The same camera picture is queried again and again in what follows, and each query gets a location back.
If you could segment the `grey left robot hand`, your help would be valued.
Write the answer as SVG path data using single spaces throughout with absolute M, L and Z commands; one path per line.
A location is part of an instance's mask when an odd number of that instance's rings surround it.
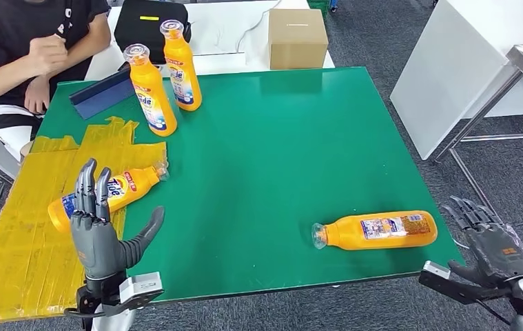
M 96 160 L 89 159 L 75 182 L 74 212 L 70 231 L 88 280 L 102 280 L 135 266 L 158 234 L 165 209 L 156 207 L 145 227 L 132 239 L 120 240 L 110 219 L 107 181 L 111 169 L 105 167 L 94 179 Z

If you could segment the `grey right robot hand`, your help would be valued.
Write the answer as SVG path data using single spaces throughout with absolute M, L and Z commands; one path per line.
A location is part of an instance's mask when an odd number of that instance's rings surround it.
M 456 220 L 475 259 L 474 266 L 455 260 L 449 269 L 458 276 L 485 288 L 497 288 L 509 279 L 523 276 L 523 243 L 511 226 L 485 205 L 450 196 L 458 208 L 443 208 Z

